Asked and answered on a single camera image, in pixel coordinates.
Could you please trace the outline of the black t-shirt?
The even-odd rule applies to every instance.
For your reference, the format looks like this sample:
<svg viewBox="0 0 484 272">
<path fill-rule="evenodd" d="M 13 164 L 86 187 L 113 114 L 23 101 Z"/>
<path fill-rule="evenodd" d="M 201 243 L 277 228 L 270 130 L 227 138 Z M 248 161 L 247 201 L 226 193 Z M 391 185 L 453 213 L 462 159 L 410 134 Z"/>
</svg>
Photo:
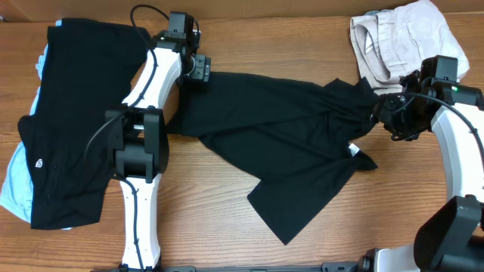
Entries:
<svg viewBox="0 0 484 272">
<path fill-rule="evenodd" d="M 366 80 L 316 85 L 246 73 L 185 80 L 171 134 L 194 137 L 259 179 L 251 206 L 289 243 L 356 171 L 377 166 L 351 145 L 374 127 L 378 96 Z"/>
</svg>

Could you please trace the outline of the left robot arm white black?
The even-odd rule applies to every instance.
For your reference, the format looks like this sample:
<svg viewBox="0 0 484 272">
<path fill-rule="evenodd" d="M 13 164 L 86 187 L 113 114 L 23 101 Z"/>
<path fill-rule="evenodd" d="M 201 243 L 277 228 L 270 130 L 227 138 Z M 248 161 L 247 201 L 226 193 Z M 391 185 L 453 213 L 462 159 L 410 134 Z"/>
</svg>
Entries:
<svg viewBox="0 0 484 272">
<path fill-rule="evenodd" d="M 168 28 L 147 40 L 147 59 L 135 87 L 118 109 L 105 113 L 107 158 L 125 207 L 125 249 L 119 271 L 159 271 L 157 194 L 169 160 L 163 108 L 183 79 L 206 82 L 211 60 L 198 54 L 198 22 L 184 12 L 167 15 Z"/>
</svg>

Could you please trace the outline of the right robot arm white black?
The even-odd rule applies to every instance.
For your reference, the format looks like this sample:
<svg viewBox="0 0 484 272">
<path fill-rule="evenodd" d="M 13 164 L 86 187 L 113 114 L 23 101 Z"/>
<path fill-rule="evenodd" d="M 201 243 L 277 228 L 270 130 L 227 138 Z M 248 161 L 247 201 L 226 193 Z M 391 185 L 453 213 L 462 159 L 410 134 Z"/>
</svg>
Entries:
<svg viewBox="0 0 484 272">
<path fill-rule="evenodd" d="M 483 94 L 457 81 L 458 61 L 436 55 L 402 77 L 402 92 L 383 94 L 371 120 L 393 141 L 432 132 L 444 165 L 447 202 L 418 230 L 414 242 L 372 249 L 355 271 L 481 271 L 483 237 Z"/>
</svg>

